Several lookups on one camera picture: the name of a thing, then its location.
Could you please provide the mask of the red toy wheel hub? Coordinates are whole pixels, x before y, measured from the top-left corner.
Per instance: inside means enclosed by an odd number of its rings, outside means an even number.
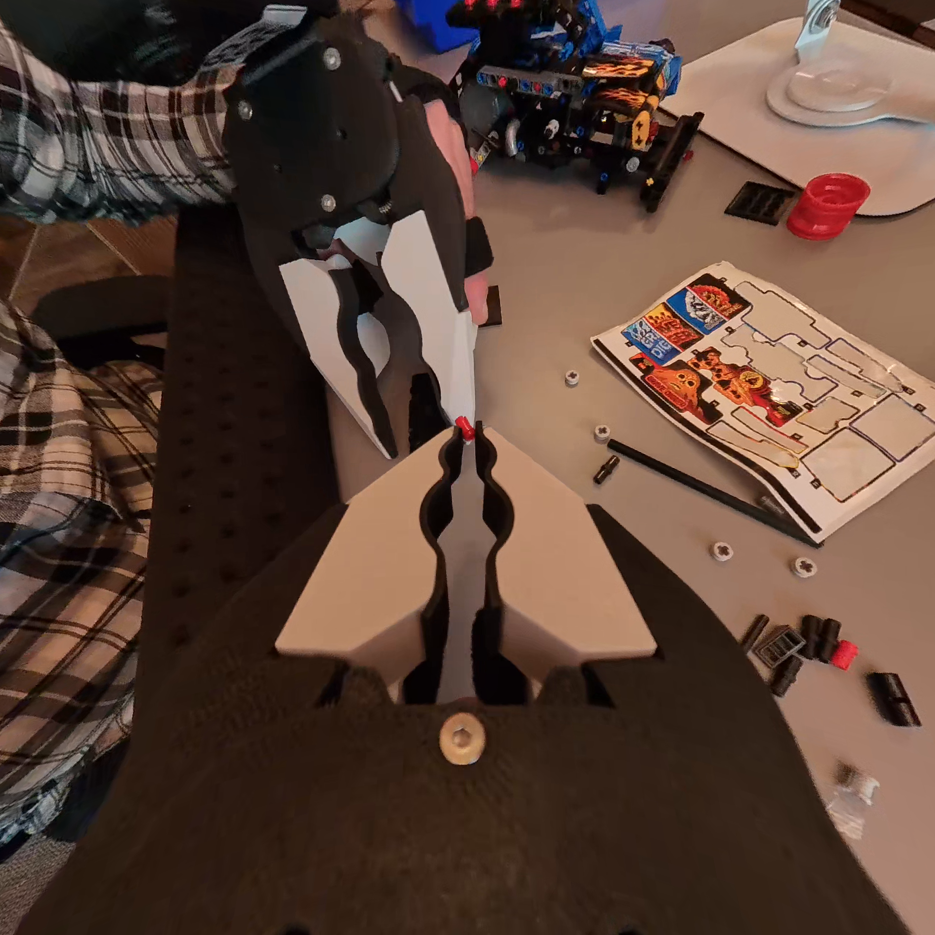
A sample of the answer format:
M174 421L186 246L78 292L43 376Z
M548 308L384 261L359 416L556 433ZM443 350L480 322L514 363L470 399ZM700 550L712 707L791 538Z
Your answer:
M786 220L801 240L835 240L868 200L871 186L848 173L827 173L809 181Z

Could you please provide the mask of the white booklet stand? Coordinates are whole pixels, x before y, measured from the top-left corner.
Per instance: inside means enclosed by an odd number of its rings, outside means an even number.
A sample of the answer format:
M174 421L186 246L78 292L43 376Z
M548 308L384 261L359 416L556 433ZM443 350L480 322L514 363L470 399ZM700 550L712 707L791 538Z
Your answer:
M859 177L871 187L862 216L932 203L933 52L831 17L816 71L877 81L882 99L862 111L814 111L788 94L801 71L803 19L780 19L684 64L664 109L702 112L707 136L796 186L829 173Z

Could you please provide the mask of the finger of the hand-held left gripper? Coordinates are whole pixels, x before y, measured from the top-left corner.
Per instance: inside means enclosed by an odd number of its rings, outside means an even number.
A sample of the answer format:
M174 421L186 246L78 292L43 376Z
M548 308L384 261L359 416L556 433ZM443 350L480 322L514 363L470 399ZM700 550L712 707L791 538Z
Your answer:
M447 427L476 420L475 347L478 326L459 310L423 209L387 228L377 264L418 325L420 356L433 379L438 411Z
M398 456L379 378L391 357L373 311L380 287L365 265L335 254L280 267L310 359L330 389L387 459Z

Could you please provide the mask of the person's left forearm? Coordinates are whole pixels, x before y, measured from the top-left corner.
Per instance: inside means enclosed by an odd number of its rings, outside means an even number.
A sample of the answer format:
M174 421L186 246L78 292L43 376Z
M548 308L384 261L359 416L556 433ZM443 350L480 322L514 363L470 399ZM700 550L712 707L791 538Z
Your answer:
M33 224L140 225L235 187L223 134L246 56L227 41L194 76L165 87L72 80L1 26L1 210Z

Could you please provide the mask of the white toy spool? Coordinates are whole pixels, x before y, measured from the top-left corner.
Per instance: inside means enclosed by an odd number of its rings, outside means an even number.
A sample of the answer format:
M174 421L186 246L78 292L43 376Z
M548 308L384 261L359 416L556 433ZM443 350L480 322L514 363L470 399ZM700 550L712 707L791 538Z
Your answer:
M851 798L862 801L867 807L874 804L880 783L869 773L850 764L842 763L836 773L836 788Z

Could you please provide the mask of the person's plaid shirt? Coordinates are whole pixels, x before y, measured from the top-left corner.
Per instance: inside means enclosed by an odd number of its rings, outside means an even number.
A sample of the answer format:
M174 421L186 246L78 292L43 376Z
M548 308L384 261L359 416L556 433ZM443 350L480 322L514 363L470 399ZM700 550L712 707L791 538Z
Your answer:
M78 368L2 305L2 848L129 734L162 390L140 360Z

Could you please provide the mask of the person's left hand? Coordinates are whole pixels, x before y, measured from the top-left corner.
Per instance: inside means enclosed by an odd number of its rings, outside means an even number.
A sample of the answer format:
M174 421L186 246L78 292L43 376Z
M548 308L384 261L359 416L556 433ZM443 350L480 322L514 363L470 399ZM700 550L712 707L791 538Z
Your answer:
M445 103L440 99L433 100L425 104L425 110L430 133L460 192L464 215L462 227L468 235L464 289L472 321L481 326L488 317L488 270L493 263L493 253L484 225L477 219L473 162L460 123L452 118Z

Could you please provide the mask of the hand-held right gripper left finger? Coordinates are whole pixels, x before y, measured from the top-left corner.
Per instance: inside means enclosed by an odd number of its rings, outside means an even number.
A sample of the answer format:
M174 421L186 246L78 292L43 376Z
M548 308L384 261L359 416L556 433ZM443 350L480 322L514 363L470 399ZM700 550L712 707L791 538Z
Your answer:
M275 642L281 655L380 674L408 704L438 698L449 629L445 557L457 430L438 433L352 497Z

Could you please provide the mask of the black toy grille tile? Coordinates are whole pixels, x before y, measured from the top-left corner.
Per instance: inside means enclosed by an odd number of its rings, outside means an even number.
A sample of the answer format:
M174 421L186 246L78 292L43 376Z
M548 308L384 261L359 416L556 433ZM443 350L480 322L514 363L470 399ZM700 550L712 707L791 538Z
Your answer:
M754 655L769 670L775 670L805 646L801 633L791 626L781 626L754 648Z

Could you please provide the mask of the sticker sheet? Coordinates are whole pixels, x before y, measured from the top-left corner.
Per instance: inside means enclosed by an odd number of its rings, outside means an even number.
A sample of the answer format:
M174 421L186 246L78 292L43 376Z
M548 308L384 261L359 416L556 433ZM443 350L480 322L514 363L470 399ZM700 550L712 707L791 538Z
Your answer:
M711 264L590 339L673 426L822 544L933 462L933 382L779 286Z

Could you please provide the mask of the long black toy axle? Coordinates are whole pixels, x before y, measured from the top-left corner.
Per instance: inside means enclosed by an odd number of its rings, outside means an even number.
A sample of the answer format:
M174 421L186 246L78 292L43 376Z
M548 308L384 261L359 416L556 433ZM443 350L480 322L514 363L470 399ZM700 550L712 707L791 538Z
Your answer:
M610 438L607 442L608 449L616 455L623 456L626 460L648 469L652 473L667 478L677 485L692 490L697 494L730 508L743 516L765 525L787 537L800 542L812 548L821 549L823 543L815 542L791 519L784 515L779 515L773 510L755 506L743 501L739 497L734 497L712 485L709 485L689 474L671 467L648 454L636 450L624 443Z

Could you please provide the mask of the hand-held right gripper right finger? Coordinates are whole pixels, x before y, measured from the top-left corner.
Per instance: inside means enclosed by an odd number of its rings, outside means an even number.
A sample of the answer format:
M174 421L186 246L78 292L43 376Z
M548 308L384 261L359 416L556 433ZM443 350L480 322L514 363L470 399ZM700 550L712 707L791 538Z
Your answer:
M496 430L476 425L494 537L472 628L477 697L524 704L556 669L649 658L657 642L588 505Z

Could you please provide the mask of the toy truck model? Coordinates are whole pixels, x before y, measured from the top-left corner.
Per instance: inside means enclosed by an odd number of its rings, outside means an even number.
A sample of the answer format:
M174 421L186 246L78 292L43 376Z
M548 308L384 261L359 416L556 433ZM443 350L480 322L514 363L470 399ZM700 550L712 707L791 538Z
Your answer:
M492 157L550 169L583 160L598 194L637 181L644 209L658 210L704 117L658 121L682 74L672 41L622 40L589 1L455 2L446 22L478 32L450 82L474 172Z

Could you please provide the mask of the blue plastic bin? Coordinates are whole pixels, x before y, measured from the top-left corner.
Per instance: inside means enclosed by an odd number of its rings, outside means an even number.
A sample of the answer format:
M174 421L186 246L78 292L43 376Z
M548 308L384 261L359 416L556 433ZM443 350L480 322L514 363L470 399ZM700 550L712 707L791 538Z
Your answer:
M446 13L454 1L395 1L405 21L435 53L446 53L478 38L472 28L452 27Z

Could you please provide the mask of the clear toy piece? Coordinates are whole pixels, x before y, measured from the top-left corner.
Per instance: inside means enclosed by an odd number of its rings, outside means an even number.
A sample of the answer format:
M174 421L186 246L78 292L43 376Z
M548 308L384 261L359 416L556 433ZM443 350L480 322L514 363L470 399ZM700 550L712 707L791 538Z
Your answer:
M825 806L826 812L839 834L851 842L862 840L871 804L859 796L835 794Z

